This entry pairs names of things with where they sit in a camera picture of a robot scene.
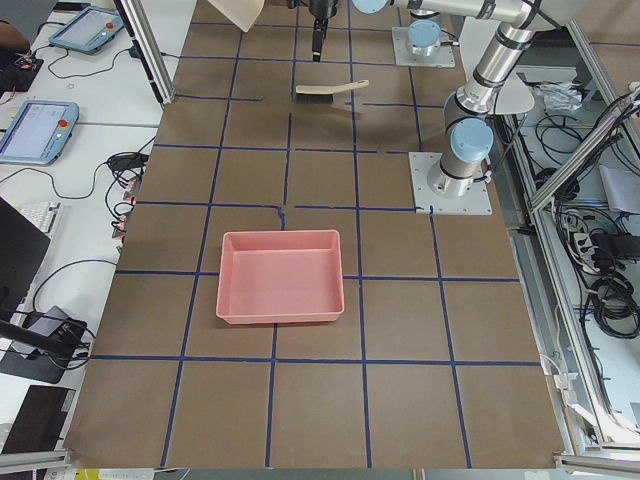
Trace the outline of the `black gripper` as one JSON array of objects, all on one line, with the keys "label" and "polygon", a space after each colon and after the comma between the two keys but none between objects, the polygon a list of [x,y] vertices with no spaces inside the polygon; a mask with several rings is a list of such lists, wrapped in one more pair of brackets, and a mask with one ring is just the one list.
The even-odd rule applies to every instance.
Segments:
[{"label": "black gripper", "polygon": [[308,10],[315,18],[312,33],[312,60],[320,62],[326,38],[328,20],[337,13],[338,0],[309,0]]}]

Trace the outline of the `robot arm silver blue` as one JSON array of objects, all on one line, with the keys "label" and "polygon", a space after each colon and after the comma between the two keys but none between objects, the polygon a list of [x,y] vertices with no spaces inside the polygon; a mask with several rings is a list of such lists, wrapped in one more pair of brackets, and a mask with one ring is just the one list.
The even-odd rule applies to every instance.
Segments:
[{"label": "robot arm silver blue", "polygon": [[441,43],[439,13],[430,10],[411,11],[413,21],[407,29],[407,49],[415,56],[432,56]]},{"label": "robot arm silver blue", "polygon": [[500,24],[466,84],[445,103],[448,145],[439,163],[428,173],[430,189],[446,198],[465,195],[474,183],[474,172],[488,156],[494,142],[485,122],[499,91],[536,31],[534,20],[545,26],[555,21],[542,10],[540,1],[395,1],[399,8],[431,10]]}]

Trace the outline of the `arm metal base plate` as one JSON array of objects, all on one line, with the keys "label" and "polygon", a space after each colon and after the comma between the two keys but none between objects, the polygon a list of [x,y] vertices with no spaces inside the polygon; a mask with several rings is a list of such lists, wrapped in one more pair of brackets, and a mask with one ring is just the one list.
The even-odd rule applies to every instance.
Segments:
[{"label": "arm metal base plate", "polygon": [[391,30],[395,64],[407,67],[453,68],[454,40],[439,27],[393,27]]},{"label": "arm metal base plate", "polygon": [[486,182],[475,182],[482,173],[480,167],[469,178],[455,179],[441,169],[439,152],[410,152],[408,158],[414,210],[417,213],[457,216],[492,214]]}]

